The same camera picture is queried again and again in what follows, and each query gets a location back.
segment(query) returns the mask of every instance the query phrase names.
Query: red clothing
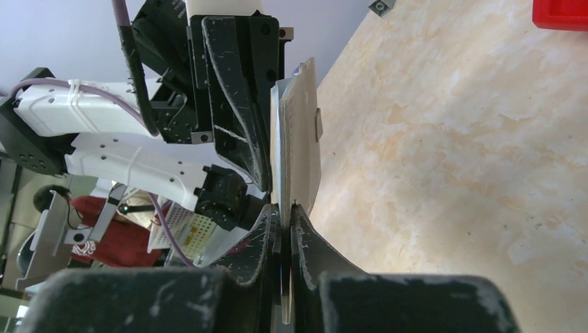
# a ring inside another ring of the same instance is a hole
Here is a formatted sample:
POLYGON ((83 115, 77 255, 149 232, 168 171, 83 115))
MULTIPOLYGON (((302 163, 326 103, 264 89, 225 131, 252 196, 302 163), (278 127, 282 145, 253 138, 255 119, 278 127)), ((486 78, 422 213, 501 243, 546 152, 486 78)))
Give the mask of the red clothing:
MULTIPOLYGON (((80 212, 82 224, 92 227, 96 225, 106 199, 81 196, 69 203, 80 212)), ((98 260, 112 267, 151 267, 162 252, 153 250, 147 253, 148 242, 149 230, 134 223, 112 220, 100 243, 88 241, 84 246, 74 246, 71 256, 81 262, 98 260)))

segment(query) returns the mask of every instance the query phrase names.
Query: white wall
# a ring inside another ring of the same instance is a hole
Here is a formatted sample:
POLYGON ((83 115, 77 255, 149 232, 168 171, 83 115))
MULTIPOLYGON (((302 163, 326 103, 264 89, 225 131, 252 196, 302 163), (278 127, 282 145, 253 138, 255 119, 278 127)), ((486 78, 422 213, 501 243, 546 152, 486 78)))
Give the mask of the white wall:
MULTIPOLYGON (((144 1, 127 1, 134 17, 144 1)), ((286 70, 316 57, 322 80, 363 20, 369 0, 264 0, 266 13, 295 28, 286 70)), ((34 67, 58 78, 126 80, 110 1, 3 1, 0 10, 0 91, 34 67)))

